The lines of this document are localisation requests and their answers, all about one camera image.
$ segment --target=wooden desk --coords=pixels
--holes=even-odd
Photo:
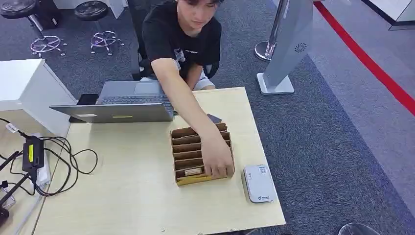
[[[235,175],[178,187],[169,131],[188,126],[181,117],[163,123],[73,124],[74,151],[99,154],[93,175],[80,175],[71,190],[47,198],[36,235],[197,235],[285,224],[279,201],[254,204],[244,192],[243,167],[267,164],[244,88],[195,92],[206,113],[231,133]],[[92,154],[77,157],[80,168]],[[58,163],[51,190],[67,175]]]
[[[18,128],[22,131],[26,132],[27,134],[34,134],[34,133],[41,133],[42,136],[50,136],[51,133],[46,130],[43,126],[39,125],[31,116],[29,116],[23,110],[15,110],[15,111],[1,111],[0,117],[5,118],[12,123],[20,123]],[[10,133],[5,128],[5,123],[0,121],[0,154],[4,157],[8,158],[12,153],[15,151],[21,151],[23,149],[24,139],[18,133]],[[46,145],[48,148],[52,149],[56,153],[60,154],[61,147],[48,142]],[[51,169],[51,173],[56,167],[57,158],[55,156],[48,157],[49,160],[49,168]],[[7,165],[2,171],[0,171],[0,181],[7,180],[8,182],[17,183],[22,176],[21,175],[14,175],[9,173],[10,164]],[[22,158],[19,157],[15,160],[13,164],[13,172],[22,172]],[[28,191],[32,192],[33,187],[30,184],[29,180],[26,180],[23,183],[23,187]],[[25,191],[21,188],[17,189],[13,197],[16,199],[15,205],[9,209],[10,216],[6,223],[0,228],[0,234],[4,235],[12,235],[19,224],[23,221],[25,216],[29,213],[32,209],[32,206],[37,201],[38,194],[36,193],[34,196],[28,195]],[[30,235],[33,233],[33,229],[36,224],[36,220],[39,216],[41,206],[43,204],[44,198],[41,199],[40,203],[34,209],[33,213],[21,229],[19,235]]]

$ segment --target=stool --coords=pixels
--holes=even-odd
[[[75,8],[75,15],[82,21],[94,21],[98,30],[91,38],[91,54],[95,54],[94,47],[105,47],[108,55],[113,55],[109,46],[118,42],[120,46],[125,45],[113,31],[103,32],[98,20],[108,14],[108,6],[101,1],[87,1]]]
[[[38,54],[39,57],[42,57],[42,53],[44,52],[57,50],[61,53],[62,56],[64,56],[65,53],[59,49],[59,45],[62,39],[56,36],[44,36],[42,32],[37,28],[35,22],[33,21],[33,14],[36,13],[36,10],[36,0],[7,0],[0,7],[0,15],[6,19],[19,19],[23,17],[29,19],[33,30],[39,36],[38,39],[30,44],[32,54]]]

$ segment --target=white cabinet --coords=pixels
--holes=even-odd
[[[415,0],[370,0],[394,21],[415,21]]]
[[[74,105],[76,100],[43,59],[0,61],[0,71],[1,118],[27,133],[35,123],[66,136],[69,117],[49,106]]]

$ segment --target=laptop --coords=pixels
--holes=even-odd
[[[158,81],[106,82],[95,105],[50,108],[89,123],[173,120],[173,106]]]

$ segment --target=white device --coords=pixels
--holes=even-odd
[[[244,168],[249,199],[254,203],[271,202],[277,197],[268,166],[248,165]]]

